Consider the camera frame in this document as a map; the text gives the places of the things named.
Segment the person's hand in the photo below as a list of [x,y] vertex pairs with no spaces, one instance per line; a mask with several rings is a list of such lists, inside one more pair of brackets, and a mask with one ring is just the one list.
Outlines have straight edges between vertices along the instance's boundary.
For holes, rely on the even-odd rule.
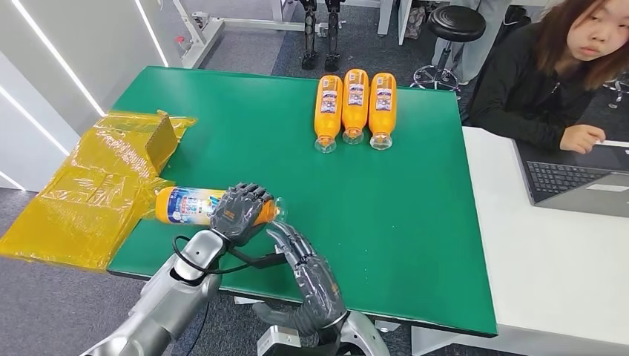
[[559,148],[563,151],[573,151],[587,154],[594,145],[606,140],[606,134],[601,128],[592,125],[573,125],[565,128]]

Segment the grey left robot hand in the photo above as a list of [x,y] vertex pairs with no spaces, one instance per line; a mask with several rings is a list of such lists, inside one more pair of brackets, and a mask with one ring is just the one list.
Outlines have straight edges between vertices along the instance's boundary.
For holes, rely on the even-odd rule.
[[210,216],[209,230],[217,234],[225,244],[225,250],[243,261],[238,267],[219,269],[211,264],[213,274],[227,274],[250,266],[262,269],[286,262],[282,254],[270,253],[251,257],[239,250],[250,242],[266,225],[274,220],[284,221],[287,208],[283,199],[275,199],[266,188],[256,183],[238,183],[221,196]]

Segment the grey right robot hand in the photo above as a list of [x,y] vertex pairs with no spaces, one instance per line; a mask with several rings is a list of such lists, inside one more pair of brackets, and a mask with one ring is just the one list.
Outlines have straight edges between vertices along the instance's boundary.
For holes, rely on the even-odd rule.
[[274,221],[266,230],[291,266],[302,295],[302,304],[292,311],[271,309],[266,303],[252,305],[264,323],[310,336],[334,325],[347,313],[340,287],[326,258],[293,226]]

